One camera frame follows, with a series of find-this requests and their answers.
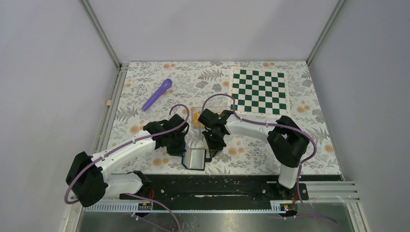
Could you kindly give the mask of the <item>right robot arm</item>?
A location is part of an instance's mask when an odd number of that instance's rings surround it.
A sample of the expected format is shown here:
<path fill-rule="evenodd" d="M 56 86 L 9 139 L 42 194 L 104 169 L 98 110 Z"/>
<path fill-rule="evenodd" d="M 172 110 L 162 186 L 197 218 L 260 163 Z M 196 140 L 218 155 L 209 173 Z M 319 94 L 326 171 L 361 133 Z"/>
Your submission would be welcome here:
<path fill-rule="evenodd" d="M 288 116 L 281 116 L 275 123 L 254 121 L 238 116 L 236 112 L 224 110 L 220 114 L 204 109 L 198 121 L 204 125 L 202 132 L 212 160 L 226 143 L 226 135 L 243 135 L 258 139 L 270 145 L 274 156 L 280 162 L 277 192 L 281 198 L 289 199 L 296 193 L 298 166 L 310 143 Z"/>

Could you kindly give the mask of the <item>black leather card holder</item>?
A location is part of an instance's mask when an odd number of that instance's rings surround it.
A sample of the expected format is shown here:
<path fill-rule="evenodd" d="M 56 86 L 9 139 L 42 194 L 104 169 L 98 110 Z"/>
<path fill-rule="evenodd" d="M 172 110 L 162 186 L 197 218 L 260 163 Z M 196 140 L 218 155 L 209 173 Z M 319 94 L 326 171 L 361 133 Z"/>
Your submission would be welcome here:
<path fill-rule="evenodd" d="M 183 153 L 182 165 L 188 170 L 204 171 L 205 164 L 212 161 L 206 149 L 187 148 Z"/>

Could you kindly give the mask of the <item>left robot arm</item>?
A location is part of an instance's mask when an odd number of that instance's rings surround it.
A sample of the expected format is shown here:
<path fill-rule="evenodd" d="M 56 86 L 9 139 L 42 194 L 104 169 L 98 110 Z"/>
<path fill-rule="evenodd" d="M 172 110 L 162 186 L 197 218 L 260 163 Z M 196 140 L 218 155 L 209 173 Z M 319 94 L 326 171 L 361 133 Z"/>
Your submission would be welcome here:
<path fill-rule="evenodd" d="M 168 120 L 147 123 L 133 137 L 110 149 L 92 155 L 78 153 L 65 180 L 69 186 L 65 203 L 89 207 L 105 197 L 125 193 L 133 193 L 139 199 L 147 197 L 150 186 L 138 174 L 115 171 L 137 156 L 163 147 L 170 155 L 182 156 L 188 126 L 186 119 L 175 114 Z"/>

